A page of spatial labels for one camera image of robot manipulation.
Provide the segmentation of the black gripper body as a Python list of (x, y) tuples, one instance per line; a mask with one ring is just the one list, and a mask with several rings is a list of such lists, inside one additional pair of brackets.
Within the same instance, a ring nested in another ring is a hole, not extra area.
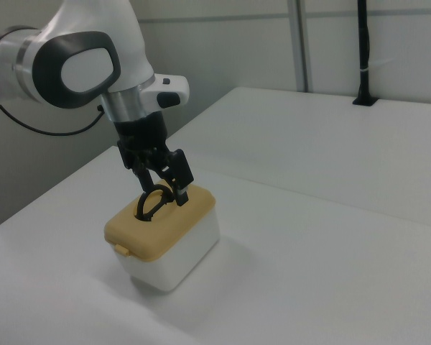
[(122, 154), (156, 149), (168, 153), (167, 127), (161, 111), (153, 112), (136, 121), (115, 122), (119, 135), (118, 147)]

